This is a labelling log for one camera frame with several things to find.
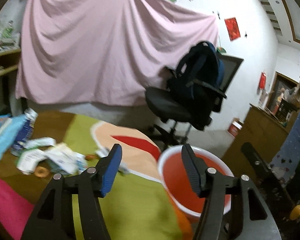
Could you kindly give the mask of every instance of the chair seat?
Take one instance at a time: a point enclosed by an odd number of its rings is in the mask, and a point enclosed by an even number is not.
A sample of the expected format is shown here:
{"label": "chair seat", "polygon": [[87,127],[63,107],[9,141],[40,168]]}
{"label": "chair seat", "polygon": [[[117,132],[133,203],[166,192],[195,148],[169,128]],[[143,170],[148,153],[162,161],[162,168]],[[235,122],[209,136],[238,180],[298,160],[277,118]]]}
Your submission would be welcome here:
{"label": "chair seat", "polygon": [[146,89],[146,102],[150,110],[160,119],[190,122],[191,114],[172,99],[170,92],[159,88]]}

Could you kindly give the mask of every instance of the chair armrest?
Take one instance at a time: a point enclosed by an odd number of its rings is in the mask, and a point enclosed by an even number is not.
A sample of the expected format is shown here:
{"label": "chair armrest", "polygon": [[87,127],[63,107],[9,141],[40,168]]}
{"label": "chair armrest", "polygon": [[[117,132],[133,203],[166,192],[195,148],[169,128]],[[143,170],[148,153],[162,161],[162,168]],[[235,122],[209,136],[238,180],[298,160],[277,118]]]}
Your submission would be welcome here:
{"label": "chair armrest", "polygon": [[205,87],[205,88],[207,88],[207,89],[213,90],[214,92],[216,92],[218,95],[220,95],[220,96],[223,97],[223,98],[227,98],[226,94],[223,93],[220,89],[217,89],[217,88],[215,88],[214,86],[212,86],[212,85],[210,85],[210,84],[208,84],[208,83],[206,83],[206,82],[200,81],[200,80],[198,80],[198,79],[194,79],[192,82],[195,83],[195,84],[198,84],[198,85],[200,85],[200,86],[202,86],[202,87]]}
{"label": "chair armrest", "polygon": [[166,69],[168,69],[170,71],[170,73],[174,76],[174,77],[177,77],[177,74],[176,74],[176,70],[173,69],[172,67],[170,66],[164,66]]}

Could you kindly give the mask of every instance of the pink cloth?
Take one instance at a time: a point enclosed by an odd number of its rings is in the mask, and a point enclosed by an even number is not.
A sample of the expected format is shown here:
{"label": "pink cloth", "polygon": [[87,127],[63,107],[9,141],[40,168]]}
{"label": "pink cloth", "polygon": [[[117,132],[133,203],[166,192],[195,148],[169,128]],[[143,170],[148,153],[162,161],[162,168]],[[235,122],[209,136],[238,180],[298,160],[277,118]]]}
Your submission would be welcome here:
{"label": "pink cloth", "polygon": [[16,96],[39,104],[145,103],[163,68],[217,44],[215,15],[167,0],[28,0]]}
{"label": "pink cloth", "polygon": [[0,179],[0,222],[13,239],[21,238],[33,207]]}

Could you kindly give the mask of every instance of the black chair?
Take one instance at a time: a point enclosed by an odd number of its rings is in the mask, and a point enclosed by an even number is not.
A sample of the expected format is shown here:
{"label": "black chair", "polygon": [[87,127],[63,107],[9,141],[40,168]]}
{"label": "black chair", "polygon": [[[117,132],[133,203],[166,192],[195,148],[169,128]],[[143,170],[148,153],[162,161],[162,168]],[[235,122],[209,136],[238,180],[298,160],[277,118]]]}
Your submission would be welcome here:
{"label": "black chair", "polygon": [[[211,123],[212,119],[210,117],[211,112],[220,112],[222,99],[226,98],[225,92],[229,87],[235,73],[237,72],[240,64],[243,62],[242,58],[237,58],[233,56],[223,55],[218,53],[218,58],[221,59],[225,65],[224,77],[220,85],[220,89],[217,90],[215,87],[207,84],[205,82],[194,79],[193,82],[200,85],[204,88],[208,94],[213,94],[215,97],[207,97],[203,102],[204,107],[197,109],[199,113],[202,113],[202,117],[206,118],[204,126],[207,126]],[[161,119],[162,122],[166,123],[169,119],[175,121],[170,132],[161,128],[158,125],[153,125],[149,127],[149,132],[153,133],[156,129],[160,135],[148,135],[151,140],[159,140],[164,142],[164,149],[169,145],[179,145],[185,144],[188,140],[188,135],[191,130],[191,127],[194,126],[197,130],[204,130],[204,126],[198,125],[195,123],[193,115],[184,107],[183,105],[176,102],[169,91],[162,90],[155,87],[149,87],[146,89],[146,102],[149,109]],[[176,127],[178,122],[189,122],[190,125],[184,136],[176,136]]]}

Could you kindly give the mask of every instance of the red paper on wall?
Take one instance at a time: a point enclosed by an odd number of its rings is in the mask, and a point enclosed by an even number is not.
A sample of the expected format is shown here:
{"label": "red paper on wall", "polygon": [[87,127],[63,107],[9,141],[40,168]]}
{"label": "red paper on wall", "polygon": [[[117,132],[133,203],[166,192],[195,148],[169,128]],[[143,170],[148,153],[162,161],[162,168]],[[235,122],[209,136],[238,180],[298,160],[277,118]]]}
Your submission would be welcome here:
{"label": "red paper on wall", "polygon": [[233,41],[237,38],[240,38],[241,35],[240,35],[237,19],[235,17],[229,18],[229,19],[225,19],[225,22],[228,29],[230,40]]}

